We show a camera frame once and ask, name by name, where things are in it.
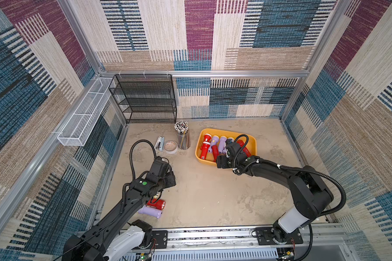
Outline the red flashlight white flower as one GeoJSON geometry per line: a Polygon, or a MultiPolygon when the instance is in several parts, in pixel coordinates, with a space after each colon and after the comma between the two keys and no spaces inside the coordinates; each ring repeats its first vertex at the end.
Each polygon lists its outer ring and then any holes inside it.
{"type": "Polygon", "coordinates": [[[210,146],[211,139],[212,139],[212,135],[211,134],[209,134],[209,133],[205,134],[204,135],[204,140],[203,140],[203,146],[204,145],[210,146]]]}

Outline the yellow plastic storage tray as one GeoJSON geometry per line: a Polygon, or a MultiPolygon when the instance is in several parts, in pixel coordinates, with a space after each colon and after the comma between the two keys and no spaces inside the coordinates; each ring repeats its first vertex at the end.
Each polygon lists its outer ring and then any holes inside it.
{"type": "Polygon", "coordinates": [[[214,128],[203,129],[198,138],[197,147],[195,150],[195,156],[197,160],[199,163],[216,167],[217,164],[214,162],[215,157],[212,153],[212,150],[208,149],[208,145],[205,142],[208,141],[210,145],[216,145],[217,148],[220,149],[220,142],[222,141],[222,148],[224,144],[224,139],[221,139],[221,137],[236,139],[239,135],[241,135],[241,133],[229,130],[214,128]]]}

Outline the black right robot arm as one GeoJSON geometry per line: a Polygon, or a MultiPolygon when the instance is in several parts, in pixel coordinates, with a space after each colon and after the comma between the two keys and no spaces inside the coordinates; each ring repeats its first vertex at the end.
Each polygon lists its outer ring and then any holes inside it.
{"type": "Polygon", "coordinates": [[[246,174],[276,182],[290,190],[293,206],[286,211],[268,231],[256,230],[256,238],[272,239],[277,245],[291,244],[292,249],[278,257],[280,261],[302,261],[313,246],[312,222],[320,216],[330,215],[341,210],[346,204],[347,195],[342,185],[334,178],[316,171],[311,166],[290,167],[247,153],[246,141],[238,136],[226,140],[225,147],[213,146],[212,152],[219,169],[232,169],[235,175],[246,174]],[[301,256],[295,252],[294,233],[308,227],[308,247],[301,256]]]}

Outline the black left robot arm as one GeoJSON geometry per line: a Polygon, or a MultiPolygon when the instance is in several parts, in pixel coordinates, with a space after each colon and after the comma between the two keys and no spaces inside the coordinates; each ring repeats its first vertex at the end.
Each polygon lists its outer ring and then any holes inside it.
{"type": "Polygon", "coordinates": [[[150,170],[122,188],[121,200],[96,225],[80,237],[73,235],[65,243],[61,261],[119,261],[134,248],[148,248],[152,244],[152,227],[135,221],[130,228],[121,230],[129,220],[158,192],[176,186],[176,178],[169,162],[153,152],[150,170]]]}

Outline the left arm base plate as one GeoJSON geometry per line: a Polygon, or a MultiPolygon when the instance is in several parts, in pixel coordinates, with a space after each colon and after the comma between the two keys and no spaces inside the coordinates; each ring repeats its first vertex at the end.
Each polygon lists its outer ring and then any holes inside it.
{"type": "Polygon", "coordinates": [[[130,227],[117,238],[117,245],[124,250],[149,250],[166,248],[167,231],[144,232],[138,227],[130,227]]]}

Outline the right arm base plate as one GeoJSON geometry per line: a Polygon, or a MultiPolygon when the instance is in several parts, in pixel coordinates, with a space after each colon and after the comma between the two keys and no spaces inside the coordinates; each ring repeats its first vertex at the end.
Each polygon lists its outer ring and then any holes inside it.
{"type": "Polygon", "coordinates": [[[286,233],[280,228],[257,227],[254,229],[252,236],[257,239],[259,245],[303,244],[303,239],[298,229],[292,233],[286,233]]]}

